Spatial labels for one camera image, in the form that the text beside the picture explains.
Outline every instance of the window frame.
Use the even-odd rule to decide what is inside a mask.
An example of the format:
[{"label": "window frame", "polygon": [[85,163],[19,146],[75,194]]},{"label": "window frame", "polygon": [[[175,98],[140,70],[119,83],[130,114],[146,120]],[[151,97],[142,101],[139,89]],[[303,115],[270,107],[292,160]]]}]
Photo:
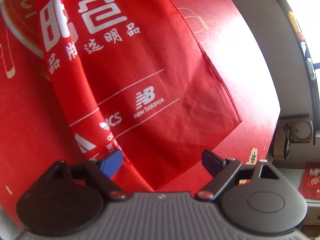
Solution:
[{"label": "window frame", "polygon": [[[310,53],[309,53],[309,49],[308,49],[308,45],[306,43],[306,41],[304,40],[304,42],[306,43],[306,52],[304,53],[301,47],[301,41],[298,39],[298,36],[292,26],[292,23],[288,17],[288,12],[292,9],[289,5],[289,3],[287,2],[287,0],[276,0],[278,2],[278,4],[280,5],[282,11],[284,12],[284,15],[286,16],[288,23],[292,29],[292,33],[296,38],[298,47],[300,49],[301,52],[301,56],[303,58],[303,62],[305,65],[305,69],[307,72],[307,77],[308,77],[308,83],[309,83],[309,87],[310,87],[310,94],[311,94],[311,103],[312,103],[312,115],[313,115],[313,127],[314,127],[314,137],[313,137],[313,145],[315,145],[316,143],[316,131],[320,130],[320,100],[319,100],[319,90],[318,90],[318,83],[317,83],[317,79],[315,80],[311,80],[310,75],[309,75],[309,70],[307,67],[307,58],[311,58]],[[320,68],[320,63],[316,63],[313,65],[314,69],[319,69]]]}]

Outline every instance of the ribbed gray surface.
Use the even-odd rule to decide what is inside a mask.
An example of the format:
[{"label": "ribbed gray surface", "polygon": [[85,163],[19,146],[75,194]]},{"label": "ribbed gray surface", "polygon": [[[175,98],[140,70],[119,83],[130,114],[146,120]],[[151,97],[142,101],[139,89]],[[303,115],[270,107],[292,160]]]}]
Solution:
[{"label": "ribbed gray surface", "polygon": [[[19,240],[50,240],[29,232]],[[194,200],[189,193],[135,193],[111,203],[96,223],[59,240],[306,240],[299,231],[282,237],[246,234],[228,224],[215,204]]]}]

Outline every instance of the red non-woven bag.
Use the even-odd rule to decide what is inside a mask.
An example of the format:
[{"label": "red non-woven bag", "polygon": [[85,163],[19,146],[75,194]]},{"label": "red non-woven bag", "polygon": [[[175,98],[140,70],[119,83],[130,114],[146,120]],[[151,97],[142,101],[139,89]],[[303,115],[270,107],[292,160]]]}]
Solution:
[{"label": "red non-woven bag", "polygon": [[124,162],[156,190],[239,124],[171,0],[36,0],[36,8],[52,85],[87,158],[121,145]]}]

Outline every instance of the white wall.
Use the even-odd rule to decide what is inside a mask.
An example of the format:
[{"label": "white wall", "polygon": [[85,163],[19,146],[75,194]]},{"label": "white wall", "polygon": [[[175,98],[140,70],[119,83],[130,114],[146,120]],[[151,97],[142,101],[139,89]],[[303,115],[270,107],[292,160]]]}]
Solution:
[{"label": "white wall", "polygon": [[[281,116],[309,114],[312,105],[307,73],[288,21],[276,0],[232,0],[255,36],[268,64],[281,106]],[[320,162],[320,138],[316,145],[294,144],[287,161],[274,161],[283,168],[304,168]]]}]

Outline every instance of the black round cap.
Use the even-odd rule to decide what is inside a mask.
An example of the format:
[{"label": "black round cap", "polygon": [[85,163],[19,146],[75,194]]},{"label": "black round cap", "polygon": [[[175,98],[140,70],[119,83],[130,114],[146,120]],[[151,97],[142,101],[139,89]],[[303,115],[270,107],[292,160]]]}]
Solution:
[{"label": "black round cap", "polygon": [[[307,213],[304,197],[276,168],[257,166],[248,184],[224,193],[221,211],[232,223],[257,235],[281,235],[298,228]],[[265,171],[274,176],[263,178]]]},{"label": "black round cap", "polygon": [[103,198],[90,187],[63,179],[43,180],[20,198],[17,215],[25,230],[65,236],[92,224],[103,207]]}]

